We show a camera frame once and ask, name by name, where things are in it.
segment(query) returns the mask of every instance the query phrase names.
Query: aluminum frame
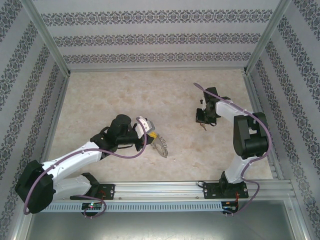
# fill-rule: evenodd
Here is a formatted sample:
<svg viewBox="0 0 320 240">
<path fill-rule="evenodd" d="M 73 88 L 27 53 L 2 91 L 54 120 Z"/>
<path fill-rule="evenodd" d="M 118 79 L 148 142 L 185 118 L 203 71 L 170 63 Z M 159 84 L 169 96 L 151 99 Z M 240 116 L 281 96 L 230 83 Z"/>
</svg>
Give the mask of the aluminum frame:
<svg viewBox="0 0 320 240">
<path fill-rule="evenodd" d="M 208 183 L 217 183 L 218 181 L 207 181 Z M 281 200 L 284 202 L 287 216 L 289 218 L 294 237 L 297 240 L 309 240 L 310 235 L 307 226 L 302 217 L 302 213 L 296 198 L 293 185 L 290 180 L 257 180 L 260 184 L 259 194 L 254 201 Z M 107 200 L 106 203 L 121 203 L 123 206 L 139 203 L 140 205 L 150 205 L 150 203 L 181 203 L 181 204 L 204 204 L 216 202 L 217 205 L 224 201 L 234 199 L 205 199 L 203 189 L 197 185 L 197 181 L 172 181 L 172 182 L 101 182 L 102 184 L 115 184 L 114 200 Z M 247 184 L 249 197 L 251 197 L 257 186 L 252 183 Z M 52 203 L 59 206 L 67 206 L 70 203 L 88 203 L 89 200 L 70 200 L 64 199 Z M 18 221 L 13 231 L 12 240 L 25 240 L 32 220 L 32 214 L 25 216 L 23 214 L 23 205 L 18 216 Z M 211 208 L 201 209 L 201 211 L 212 211 Z M 63 207 L 45 212 L 76 212 L 68 211 Z M 119 211 L 113 209 L 112 212 L 126 212 L 124 208 Z"/>
</svg>

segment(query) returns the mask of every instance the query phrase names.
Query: decorative border pattern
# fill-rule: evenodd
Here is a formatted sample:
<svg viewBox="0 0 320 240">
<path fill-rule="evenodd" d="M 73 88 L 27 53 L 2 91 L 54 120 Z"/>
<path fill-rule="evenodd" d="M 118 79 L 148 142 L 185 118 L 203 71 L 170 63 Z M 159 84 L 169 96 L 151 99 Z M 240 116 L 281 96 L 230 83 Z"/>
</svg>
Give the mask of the decorative border pattern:
<svg viewBox="0 0 320 240">
<path fill-rule="evenodd" d="M 21 176 L 22 172 L 24 171 L 26 164 L 28 164 L 31 161 L 31 157 L 33 155 L 36 141 L 37 141 L 38 135 L 40 133 L 40 129 L 41 129 L 42 123 L 44 121 L 46 111 L 47 111 L 55 84 L 57 82 L 57 77 L 58 77 L 59 72 L 60 72 L 60 69 L 59 69 L 58 65 L 55 63 L 53 66 L 53 69 L 51 71 L 50 77 L 48 79 L 46 88 L 44 90 L 40 105 L 38 107 L 37 114 L 36 114 L 35 119 L 33 121 L 31 131 L 30 131 L 29 136 L 27 138 L 27 143 L 25 144 L 25 148 L 23 149 L 23 154 L 21 155 L 19 167 L 17 168 L 17 172 L 14 175 L 12 187 L 10 188 L 9 195 L 7 196 L 7 202 L 4 204 L 4 211 L 1 213 L 2 217 L 0 219 L 0 223 L 1 223 L 0 224 L 0 239 L 6 239 L 6 234 L 9 231 L 12 217 L 14 215 L 14 211 L 17 206 L 17 202 L 19 200 L 18 195 L 15 191 L 15 186 L 18 182 L 19 177 Z M 62 87 L 63 87 L 63 82 L 62 82 L 60 90 L 59 90 L 58 98 L 55 103 L 52 116 L 54 116 L 54 113 L 56 111 L 59 97 L 60 97 L 60 93 L 62 91 Z"/>
<path fill-rule="evenodd" d="M 0 43 L 4 40 L 7 32 L 11 28 L 11 24 L 17 18 L 18 13 L 22 9 L 22 4 L 19 0 L 6 1 L 0 10 Z"/>
<path fill-rule="evenodd" d="M 271 9 L 245 10 L 159 10 L 43 13 L 43 21 L 51 26 L 163 24 L 163 23 L 266 23 Z"/>
<path fill-rule="evenodd" d="M 320 7 L 315 0 L 294 0 L 295 6 L 304 16 L 305 22 L 310 26 L 310 29 L 316 39 L 320 41 Z"/>
<path fill-rule="evenodd" d="M 310 61 L 307 52 L 304 51 L 305 49 L 302 47 L 297 34 L 294 32 L 292 26 L 285 16 L 283 16 L 283 18 L 280 20 L 277 28 L 295 61 L 295 65 L 299 68 L 300 74 L 303 77 L 306 86 L 309 88 L 312 98 L 316 100 L 315 104 L 320 111 L 319 74 L 316 72 L 316 69 L 314 68 L 313 63 Z"/>
<path fill-rule="evenodd" d="M 64 55 L 67 64 L 247 61 L 251 52 L 168 52 Z"/>
<path fill-rule="evenodd" d="M 163 45 L 163 44 L 256 44 L 259 33 L 178 33 L 54 37 L 58 47 Z"/>
<path fill-rule="evenodd" d="M 267 96 L 268 103 L 270 105 L 270 109 L 272 110 L 273 118 L 277 123 L 277 128 L 279 134 L 281 135 L 284 149 L 291 164 L 293 175 L 295 176 L 295 179 L 298 183 L 299 190 L 301 191 L 301 196 L 303 197 L 306 211 L 309 213 L 309 219 L 312 222 L 312 227 L 315 229 L 316 236 L 320 238 L 320 213 L 318 212 L 319 208 L 316 206 L 316 199 L 312 196 L 313 192 L 310 190 L 310 184 L 307 181 L 305 170 L 301 167 L 301 161 L 296 153 L 296 147 L 291 140 L 286 121 L 283 117 L 275 92 L 273 91 L 273 88 L 270 84 L 268 74 L 261 59 L 258 60 L 255 67 L 262 82 L 265 95 Z"/>
<path fill-rule="evenodd" d="M 2 111 L 2 106 L 6 103 L 8 94 L 13 87 L 13 83 L 16 81 L 16 77 L 21 70 L 22 64 L 25 62 L 26 57 L 29 53 L 31 46 L 33 45 L 38 31 L 35 25 L 30 21 L 28 27 L 23 33 L 22 38 L 19 41 L 12 58 L 3 71 L 0 78 L 0 111 Z"/>
<path fill-rule="evenodd" d="M 63 89 L 63 87 L 64 87 L 64 85 L 65 85 L 65 81 L 67 81 L 68 78 L 69 78 L 69 77 L 64 77 L 64 78 L 63 78 L 63 81 L 62 81 L 62 83 L 61 83 L 61 87 L 60 87 L 60 90 L 59 90 L 59 94 L 58 94 L 57 100 L 56 100 L 56 102 L 55 102 L 54 110 L 53 110 L 53 113 L 52 113 L 52 116 L 51 116 L 51 119 L 50 119 L 48 131 L 47 131 L 47 133 L 46 133 L 45 140 L 44 140 L 44 144 L 43 144 L 43 147 L 42 147 L 42 151 L 41 151 L 41 154 L 40 154 L 40 157 L 39 157 L 39 160 L 38 160 L 38 162 L 40 162 L 40 163 L 42 162 L 42 157 L 43 157 L 43 155 L 44 155 L 44 153 L 45 153 L 45 148 L 46 148 L 46 146 L 47 146 L 47 141 L 48 141 L 49 133 L 50 133 L 50 130 L 51 130 L 51 124 L 52 124 L 53 121 L 54 121 L 54 117 L 55 117 L 55 114 L 56 114 L 56 108 L 57 108 L 58 103 L 59 103 L 60 95 L 61 95 L 62 89 Z"/>
<path fill-rule="evenodd" d="M 257 88 L 255 86 L 254 77 L 253 77 L 252 73 L 250 73 L 250 77 L 251 77 L 251 80 L 252 80 L 252 83 L 253 83 L 253 86 L 254 86 L 254 90 L 255 90 L 256 95 L 257 95 L 257 99 L 259 101 L 259 105 L 261 107 L 262 112 L 264 113 L 265 112 L 264 111 L 264 106 L 262 105 L 261 100 L 259 98 L 259 93 L 258 93 Z M 279 158 L 279 154 L 278 154 L 278 151 L 277 151 L 277 148 L 276 148 L 276 145 L 275 145 L 275 141 L 274 141 L 274 137 L 272 135 L 272 131 L 270 130 L 270 127 L 269 127 L 269 124 L 268 124 L 268 119 L 266 119 L 266 127 L 268 128 L 268 131 L 269 131 L 269 133 L 271 135 L 272 146 L 273 146 L 276 158 L 278 159 L 278 163 L 279 163 L 279 166 L 280 166 L 280 170 L 281 170 L 282 176 L 284 177 L 284 179 L 286 179 L 286 175 L 285 175 L 284 169 L 282 167 L 282 163 L 281 163 L 281 161 L 279 161 L 279 159 L 280 159 Z"/>
<path fill-rule="evenodd" d="M 265 50 L 268 53 L 274 71 L 276 72 L 276 75 L 282 86 L 284 95 L 288 100 L 292 114 L 295 118 L 298 128 L 300 129 L 300 133 L 302 134 L 302 139 L 305 142 L 304 144 L 307 146 L 308 153 L 311 155 L 313 166 L 317 169 L 316 173 L 320 175 L 320 144 L 316 142 L 318 139 L 315 137 L 315 132 L 313 129 L 311 129 L 309 119 L 304 112 L 303 106 L 300 104 L 300 100 L 294 89 L 294 85 L 291 83 L 285 66 L 281 61 L 274 43 L 271 40 L 265 46 Z"/>
<path fill-rule="evenodd" d="M 47 60 L 49 58 L 50 51 L 46 45 L 44 45 L 40 51 L 38 59 L 35 62 L 34 68 L 28 79 L 28 82 L 23 90 L 23 94 L 17 106 L 17 110 L 14 112 L 12 122 L 9 125 L 9 129 L 6 131 L 7 135 L 4 136 L 3 143 L 0 150 L 0 180 L 3 178 L 3 174 L 6 171 L 6 165 L 11 157 L 11 152 L 16 144 L 18 134 L 21 131 L 23 122 L 29 110 L 31 101 L 35 94 L 36 88 L 40 81 L 40 77 L 43 73 Z"/>
</svg>

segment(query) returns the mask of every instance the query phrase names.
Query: wire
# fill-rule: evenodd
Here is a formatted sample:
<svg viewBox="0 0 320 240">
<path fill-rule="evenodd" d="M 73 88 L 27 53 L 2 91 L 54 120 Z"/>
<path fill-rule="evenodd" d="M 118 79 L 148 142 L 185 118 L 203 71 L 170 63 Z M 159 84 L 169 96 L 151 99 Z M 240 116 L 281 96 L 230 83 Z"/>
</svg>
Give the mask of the wire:
<svg viewBox="0 0 320 240">
<path fill-rule="evenodd" d="M 42 172 L 40 174 L 40 176 L 38 176 L 38 178 L 34 181 L 34 183 L 32 184 L 26 198 L 25 198 L 25 202 L 24 202 L 24 206 L 23 206 L 23 213 L 25 215 L 28 215 L 30 214 L 30 211 L 27 211 L 27 208 L 28 208 L 28 204 L 29 204 L 29 201 L 30 201 L 30 197 L 31 197 L 31 194 L 33 193 L 33 191 L 35 190 L 37 184 L 39 183 L 39 181 L 41 180 L 41 178 L 47 174 L 50 170 L 56 168 L 59 164 L 61 164 L 63 161 L 75 156 L 75 155 L 78 155 L 78 154 L 82 154 L 82 153 L 85 153 L 85 152 L 93 152 L 93 151 L 98 151 L 98 152 L 102 152 L 102 153 L 106 153 L 106 154 L 109 154 L 109 155 L 113 155 L 113 156 L 116 156 L 118 158 L 122 158 L 122 159 L 134 159 L 134 158 L 137 158 L 139 157 L 146 149 L 146 146 L 147 146 L 147 132 L 145 130 L 145 127 L 144 125 L 142 124 L 142 122 L 139 120 L 139 118 L 137 117 L 136 118 L 137 122 L 141 125 L 142 127 L 142 130 L 143 130 L 143 136 L 144 136 L 144 143 L 143 143 L 143 147 L 142 147 L 142 150 L 137 153 L 136 155 L 134 156 L 122 156 L 122 155 L 119 155 L 119 154 L 116 154 L 114 152 L 111 152 L 111 151 L 107 151 L 107 150 L 103 150 L 103 149 L 99 149 L 99 148 L 87 148 L 87 149 L 84 149 L 84 150 L 79 150 L 79 151 L 75 151 L 71 154 L 69 154 L 68 156 L 65 156 L 63 157 L 62 159 L 60 159 L 59 161 L 57 161 L 55 164 L 52 164 L 50 167 L 48 167 L 46 170 L 44 170 L 44 172 Z"/>
<path fill-rule="evenodd" d="M 193 85 L 195 85 L 195 86 L 196 86 L 198 89 L 200 89 L 201 91 L 203 91 L 203 92 L 205 92 L 205 93 L 207 93 L 207 94 L 209 94 L 209 95 L 211 95 L 211 96 L 219 99 L 220 101 L 222 101 L 222 102 L 224 102 L 224 103 L 226 103 L 226 104 L 229 104 L 229 105 L 233 106 L 234 108 L 236 108 L 237 110 L 243 112 L 244 114 L 247 114 L 248 116 L 250 116 L 251 118 L 253 118 L 254 120 L 256 120 L 256 121 L 260 124 L 260 126 L 263 128 L 263 130 L 265 131 L 265 133 L 266 133 L 266 136 L 267 136 L 267 139 L 268 139 L 268 149 L 267 149 L 267 151 L 264 153 L 264 155 L 262 155 L 262 156 L 260 156 L 260 157 L 257 157 L 257 158 L 255 158 L 255 159 L 250 160 L 250 161 L 246 164 L 246 166 L 243 168 L 243 170 L 242 170 L 242 172 L 241 172 L 241 174 L 240 174 L 240 176 L 241 176 L 241 178 L 243 179 L 243 181 L 245 181 L 245 182 L 247 182 L 247 183 L 251 183 L 251 184 L 256 184 L 256 185 L 257 185 L 257 189 L 256 189 L 255 193 L 253 194 L 253 196 L 250 198 L 250 200 L 249 200 L 239 211 L 237 211 L 237 212 L 235 213 L 235 214 L 238 214 L 238 213 L 242 212 L 244 209 L 246 209 L 246 208 L 248 207 L 248 205 L 253 201 L 253 199 L 257 196 L 257 194 L 258 194 L 258 192 L 259 192 L 259 190 L 260 190 L 260 185 L 259 185 L 259 183 L 256 182 L 256 181 L 253 181 L 253 180 L 245 179 L 245 178 L 244 178 L 244 174 L 245 174 L 246 170 L 248 169 L 248 167 L 249 167 L 252 163 L 254 163 L 254 162 L 256 162 L 256 161 L 259 161 L 259 160 L 261 160 L 261 159 L 264 159 L 266 156 L 269 155 L 269 153 L 270 153 L 270 151 L 271 151 L 271 144 L 272 144 L 272 139 L 271 139 L 270 132 L 269 132 L 268 128 L 266 127 L 266 125 L 265 125 L 259 118 L 257 118 L 255 115 L 253 115 L 252 113 L 248 112 L 247 110 L 244 110 L 244 109 L 241 108 L 240 106 L 234 104 L 231 100 L 223 99 L 222 97 L 220 97 L 220 96 L 218 96 L 218 95 L 215 95 L 215 94 L 213 94 L 212 92 L 209 92 L 209 91 L 205 90 L 200 84 L 198 84 L 198 83 L 196 83 L 196 82 L 194 82 Z"/>
<path fill-rule="evenodd" d="M 101 131 L 100 131 L 100 133 L 101 134 L 105 134 L 105 131 L 107 130 L 107 129 L 109 129 L 110 127 L 109 126 L 106 126 L 105 128 L 103 128 Z"/>
<path fill-rule="evenodd" d="M 98 191 L 98 193 L 101 193 L 101 194 L 102 194 L 102 200 L 104 199 L 104 196 L 107 195 L 106 192 L 105 192 L 105 191 L 102 191 L 102 190 Z"/>
<path fill-rule="evenodd" d="M 233 213 L 232 211 L 226 210 L 223 208 L 222 213 L 227 212 L 228 214 L 231 214 L 231 216 L 233 217 L 235 213 Z"/>
<path fill-rule="evenodd" d="M 200 186 L 199 183 L 205 184 L 206 182 L 205 182 L 205 181 L 198 181 L 198 182 L 196 183 L 196 184 L 198 185 L 198 187 L 200 187 L 200 188 L 203 189 L 203 188 L 204 188 L 204 185 L 202 184 L 202 186 Z"/>
<path fill-rule="evenodd" d="M 236 203 L 237 203 L 235 207 L 237 208 L 237 207 L 239 207 L 239 193 L 236 192 L 235 195 L 236 195 L 236 200 L 235 200 L 235 201 L 236 201 Z"/>
</svg>

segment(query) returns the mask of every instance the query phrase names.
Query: black bracket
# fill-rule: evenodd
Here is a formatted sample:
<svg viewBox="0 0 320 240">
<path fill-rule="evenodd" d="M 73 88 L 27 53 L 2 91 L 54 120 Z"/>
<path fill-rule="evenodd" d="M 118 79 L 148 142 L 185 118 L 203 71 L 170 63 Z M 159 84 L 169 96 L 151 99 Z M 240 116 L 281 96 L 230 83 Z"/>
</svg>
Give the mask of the black bracket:
<svg viewBox="0 0 320 240">
<path fill-rule="evenodd" d="M 218 92 L 215 87 L 208 87 L 206 91 L 218 96 Z M 196 109 L 195 122 L 215 126 L 217 125 L 217 118 L 221 118 L 221 116 L 219 116 L 216 111 L 216 103 L 220 100 L 206 92 L 203 93 L 203 97 L 206 103 L 205 110 L 202 110 L 202 108 Z M 224 96 L 222 98 L 230 100 L 230 98 L 227 96 Z"/>
<path fill-rule="evenodd" d="M 199 185 L 203 188 L 204 199 L 247 199 L 248 188 L 244 181 L 239 183 L 228 183 L 225 172 L 222 173 L 219 182 L 203 182 Z"/>
<path fill-rule="evenodd" d="M 85 172 L 82 174 L 85 176 L 91 184 L 91 188 L 85 194 L 86 196 L 101 199 L 101 200 L 113 200 L 115 196 L 115 188 L 114 184 L 100 184 L 94 176 L 92 176 L 89 172 Z M 80 196 L 71 196 L 71 200 L 88 200 L 87 198 Z"/>
</svg>

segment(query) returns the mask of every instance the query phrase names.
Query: gray floor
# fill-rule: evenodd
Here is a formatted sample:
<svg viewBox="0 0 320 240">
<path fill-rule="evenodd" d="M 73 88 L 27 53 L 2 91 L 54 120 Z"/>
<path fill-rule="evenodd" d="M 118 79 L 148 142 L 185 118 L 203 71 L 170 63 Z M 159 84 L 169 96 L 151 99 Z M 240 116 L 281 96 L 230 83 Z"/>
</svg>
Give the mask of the gray floor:
<svg viewBox="0 0 320 240">
<path fill-rule="evenodd" d="M 118 114 L 133 120 L 144 116 L 165 139 L 167 158 L 147 146 L 135 159 L 108 156 L 77 170 L 72 177 L 91 173 L 99 182 L 218 180 L 235 156 L 233 125 L 221 117 L 216 127 L 207 126 L 205 131 L 196 123 L 203 93 L 193 82 L 204 88 L 216 87 L 221 96 L 252 109 L 240 69 L 72 73 L 49 160 L 81 147 Z M 133 156 L 137 151 L 132 147 L 117 153 Z M 268 160 L 255 162 L 245 177 L 272 179 Z"/>
<path fill-rule="evenodd" d="M 225 218 L 220 212 L 38 213 L 27 240 L 292 240 L 283 202 L 255 201 Z"/>
</svg>

